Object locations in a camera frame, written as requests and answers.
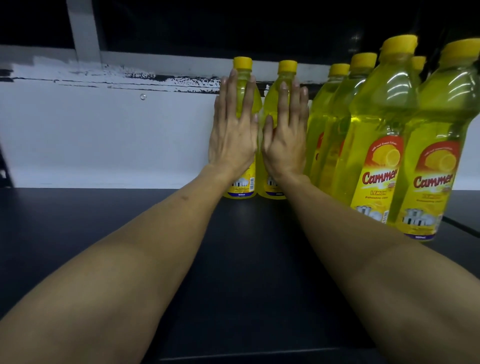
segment plastic bottle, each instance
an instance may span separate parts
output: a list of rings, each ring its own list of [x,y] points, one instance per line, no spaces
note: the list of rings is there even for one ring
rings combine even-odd
[[[387,39],[380,64],[351,104],[351,121],[332,184],[332,196],[387,222],[400,160],[402,133],[418,107],[411,58],[413,35]]]
[[[355,54],[350,63],[350,75],[342,81],[330,100],[322,145],[315,151],[310,171],[312,183],[327,194],[330,194],[338,155],[350,126],[348,107],[376,62],[376,53]]]
[[[452,189],[467,128],[480,112],[473,62],[480,38],[449,43],[439,68],[419,88],[419,111],[405,128],[405,149],[388,223],[433,239]]]
[[[323,133],[325,129],[325,116],[327,115],[328,104],[340,83],[348,75],[350,65],[347,63],[334,63],[330,66],[328,80],[318,91],[310,106],[310,116],[308,118],[307,131],[307,161],[303,174],[310,175],[312,161],[316,149],[322,144]]]
[[[420,73],[423,71],[426,61],[427,57],[424,56],[412,57],[413,71],[415,71],[415,74],[417,75],[417,82],[419,85],[421,84]]]
[[[248,57],[235,57],[233,59],[233,68],[238,71],[237,118],[239,118],[242,110],[243,97],[245,96],[245,86],[252,73],[252,59]],[[262,98],[258,88],[255,87],[252,113],[257,113],[261,109]],[[223,196],[238,200],[253,197],[255,194],[255,160],[253,160],[252,165],[228,188]]]
[[[259,133],[258,133],[258,151],[257,151],[257,193],[266,198],[274,200],[283,200],[285,195],[275,180],[270,177],[265,169],[264,159],[260,146],[263,140],[263,127],[265,125],[265,119],[267,115],[272,115],[273,127],[276,128],[277,124],[277,107],[278,107],[278,92],[280,90],[280,84],[285,82],[288,89],[292,88],[292,81],[297,74],[297,62],[296,61],[281,61],[278,63],[278,78],[273,82],[272,86],[268,90],[267,96],[264,100],[264,108],[259,116]]]

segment person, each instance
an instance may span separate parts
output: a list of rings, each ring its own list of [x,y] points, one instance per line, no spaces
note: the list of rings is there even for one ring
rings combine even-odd
[[[221,80],[198,177],[45,278],[0,322],[0,363],[139,363],[189,270],[223,192],[251,164],[255,78],[236,117],[237,73]],[[480,363],[480,281],[302,175],[308,90],[280,86],[262,153],[321,262],[392,363]]]

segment bottle cap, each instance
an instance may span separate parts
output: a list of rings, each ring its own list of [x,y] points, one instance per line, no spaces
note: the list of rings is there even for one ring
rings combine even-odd
[[[244,69],[244,70],[252,70],[252,59],[250,57],[235,57],[233,59],[233,68],[236,70]]]
[[[376,53],[357,53],[352,57],[350,68],[373,68],[377,62]]]
[[[480,38],[468,38],[448,43],[442,50],[440,61],[451,58],[477,58],[480,52]]]
[[[348,63],[334,63],[330,66],[330,71],[328,72],[328,77],[331,76],[346,76],[350,69]]]
[[[418,38],[412,34],[393,36],[388,38],[382,45],[382,54],[411,53],[415,52],[418,45]]]
[[[277,74],[281,72],[297,73],[297,61],[290,61],[290,60],[280,61],[278,63]]]
[[[425,56],[412,57],[413,69],[416,70],[418,73],[422,72],[423,66],[425,65],[426,61],[427,61],[427,57]]]

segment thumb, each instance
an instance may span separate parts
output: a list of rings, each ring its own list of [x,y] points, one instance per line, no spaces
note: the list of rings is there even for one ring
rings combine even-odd
[[[258,145],[258,114],[253,114],[250,120],[250,135],[252,137],[252,145],[255,146],[256,151]]]
[[[262,150],[264,152],[268,152],[270,149],[270,145],[272,144],[273,139],[273,118],[272,115],[267,115],[265,119],[265,126],[264,126],[264,140],[262,143]]]

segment person's right arm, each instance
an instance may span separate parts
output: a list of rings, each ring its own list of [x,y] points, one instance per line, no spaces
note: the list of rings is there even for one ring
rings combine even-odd
[[[281,87],[262,152],[322,263],[392,363],[480,363],[480,280],[399,231],[340,204],[302,175],[307,90]]]

